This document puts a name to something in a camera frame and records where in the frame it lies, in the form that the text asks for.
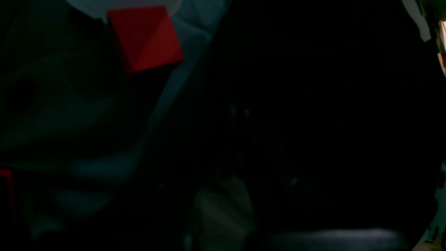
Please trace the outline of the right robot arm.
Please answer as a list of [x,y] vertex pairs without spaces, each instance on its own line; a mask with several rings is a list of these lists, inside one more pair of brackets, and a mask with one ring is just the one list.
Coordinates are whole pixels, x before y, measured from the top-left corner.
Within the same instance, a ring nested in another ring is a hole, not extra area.
[[422,40],[436,44],[438,60],[445,75],[446,1],[402,0],[401,2],[417,25]]

